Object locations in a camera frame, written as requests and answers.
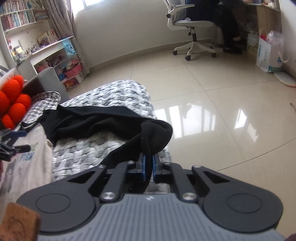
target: red pom-pom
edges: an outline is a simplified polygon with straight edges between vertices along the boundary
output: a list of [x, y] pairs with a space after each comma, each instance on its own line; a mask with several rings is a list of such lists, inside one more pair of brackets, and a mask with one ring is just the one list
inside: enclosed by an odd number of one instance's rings
[[24, 87], [24, 78], [21, 75], [16, 75], [13, 77], [14, 80], [16, 80], [20, 85], [20, 93], [22, 92], [22, 89]]
[[13, 123], [13, 121], [11, 120], [8, 114], [5, 114], [1, 120], [5, 128], [12, 129], [12, 130], [15, 128], [15, 124]]
[[1, 88], [1, 91], [7, 96], [10, 103], [13, 103], [20, 95], [20, 85], [16, 80], [7, 81]]
[[9, 106], [10, 106], [9, 99], [2, 91], [0, 91], [0, 115], [6, 113]]
[[15, 124], [18, 124], [25, 114], [26, 108], [21, 103], [13, 104], [8, 110], [8, 115]]
[[24, 107], [26, 108], [26, 111], [28, 111], [28, 109], [31, 106], [31, 97], [26, 95], [26, 94], [20, 94], [19, 97], [15, 100], [15, 103], [21, 103], [24, 105]]

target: white t-shirt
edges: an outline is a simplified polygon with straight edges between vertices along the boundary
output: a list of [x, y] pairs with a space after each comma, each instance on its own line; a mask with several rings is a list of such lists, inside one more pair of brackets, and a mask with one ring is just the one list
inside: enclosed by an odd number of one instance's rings
[[43, 126], [37, 124], [26, 137], [20, 137], [14, 144], [30, 145], [31, 151], [18, 153], [10, 162], [3, 162], [0, 181], [0, 220], [8, 203], [25, 192], [46, 185], [52, 179], [52, 143], [47, 139]]

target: white chair base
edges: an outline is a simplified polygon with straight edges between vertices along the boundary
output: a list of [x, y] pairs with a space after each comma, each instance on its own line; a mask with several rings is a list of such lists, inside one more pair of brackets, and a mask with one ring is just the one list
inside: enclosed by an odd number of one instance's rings
[[173, 54], [176, 55], [178, 50], [183, 50], [183, 49], [189, 49], [189, 51], [187, 52], [187, 55], [185, 57], [186, 60], [190, 60], [190, 56], [192, 53], [200, 53], [200, 52], [204, 52], [204, 51], [208, 51], [212, 53], [212, 57], [215, 58], [216, 57], [216, 52], [212, 47], [206, 47], [198, 42], [191, 42], [188, 44], [185, 44], [183, 46], [177, 47], [174, 49]]

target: gray sofa arm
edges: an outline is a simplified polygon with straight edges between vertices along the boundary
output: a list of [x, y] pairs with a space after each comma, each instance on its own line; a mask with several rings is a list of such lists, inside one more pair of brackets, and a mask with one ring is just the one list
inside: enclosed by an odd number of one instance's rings
[[53, 67], [42, 70], [38, 75], [26, 83], [22, 93], [33, 97], [34, 95], [47, 91], [55, 91], [60, 93], [60, 104], [70, 99], [68, 93], [60, 83], [60, 80], [57, 77]]

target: metal screw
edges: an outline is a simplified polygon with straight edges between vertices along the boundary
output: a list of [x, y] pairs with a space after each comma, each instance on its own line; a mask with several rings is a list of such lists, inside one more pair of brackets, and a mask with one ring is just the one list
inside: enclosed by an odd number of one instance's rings
[[116, 197], [115, 193], [114, 192], [104, 192], [102, 195], [101, 195], [101, 198], [102, 199], [105, 199], [105, 200], [112, 200]]
[[187, 201], [192, 201], [192, 200], [196, 199], [196, 194], [194, 194], [192, 192], [186, 192], [186, 193], [182, 194], [182, 198]]

